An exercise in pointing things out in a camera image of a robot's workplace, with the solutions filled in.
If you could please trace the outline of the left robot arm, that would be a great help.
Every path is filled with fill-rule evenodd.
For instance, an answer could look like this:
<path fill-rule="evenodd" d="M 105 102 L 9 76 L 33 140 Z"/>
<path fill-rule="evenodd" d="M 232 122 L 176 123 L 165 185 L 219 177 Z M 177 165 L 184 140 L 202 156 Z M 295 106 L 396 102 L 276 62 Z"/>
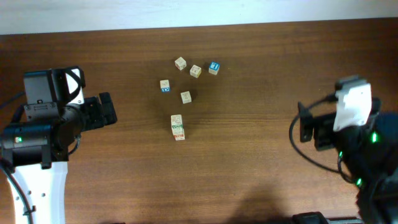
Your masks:
<path fill-rule="evenodd" d="M 81 134 L 117 122 L 108 92 L 82 104 L 23 105 L 1 134 L 1 169 L 11 186 L 16 223 L 65 223 L 69 157 Z"/>

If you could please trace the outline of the red edged wooden block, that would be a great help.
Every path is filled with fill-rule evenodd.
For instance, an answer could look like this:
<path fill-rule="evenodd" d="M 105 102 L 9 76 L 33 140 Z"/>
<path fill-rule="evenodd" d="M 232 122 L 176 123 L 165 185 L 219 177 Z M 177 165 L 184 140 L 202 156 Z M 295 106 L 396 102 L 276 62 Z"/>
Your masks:
<path fill-rule="evenodd" d="M 175 128 L 175 129 L 172 129 L 172 133 L 173 133 L 173 135 L 182 135 L 182 134 L 184 134 L 184 129 L 183 128 Z"/>

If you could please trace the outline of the red letter E block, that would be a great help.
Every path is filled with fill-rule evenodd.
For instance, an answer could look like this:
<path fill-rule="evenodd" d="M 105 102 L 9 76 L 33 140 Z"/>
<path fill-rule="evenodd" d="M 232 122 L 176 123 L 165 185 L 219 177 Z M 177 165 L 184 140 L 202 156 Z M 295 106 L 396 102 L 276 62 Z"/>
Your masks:
<path fill-rule="evenodd" d="M 176 134 L 174 135 L 174 138 L 176 141 L 181 141 L 185 139 L 185 135 L 184 134 Z"/>

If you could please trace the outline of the green letter R block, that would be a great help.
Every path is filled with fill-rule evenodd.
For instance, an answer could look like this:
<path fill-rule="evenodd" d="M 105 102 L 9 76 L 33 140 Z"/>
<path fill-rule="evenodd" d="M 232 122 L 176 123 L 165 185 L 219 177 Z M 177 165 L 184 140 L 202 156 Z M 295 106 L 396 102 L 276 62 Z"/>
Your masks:
<path fill-rule="evenodd" d="M 173 124 L 172 129 L 183 129 L 183 125 L 182 124 Z"/>

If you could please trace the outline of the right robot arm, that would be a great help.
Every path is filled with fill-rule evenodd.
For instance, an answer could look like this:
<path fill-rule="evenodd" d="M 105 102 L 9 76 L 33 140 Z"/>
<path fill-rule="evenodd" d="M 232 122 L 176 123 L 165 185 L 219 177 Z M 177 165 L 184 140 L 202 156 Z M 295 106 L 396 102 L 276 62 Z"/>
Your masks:
<path fill-rule="evenodd" d="M 361 126 L 333 130 L 335 113 L 313 116 L 310 110 L 333 103 L 327 96 L 310 106 L 298 104 L 291 123 L 300 124 L 300 141 L 313 141 L 317 151 L 336 149 L 335 173 L 358 188 L 356 204 L 365 223 L 397 223 L 397 114 L 382 113 L 372 98 L 368 120 Z"/>

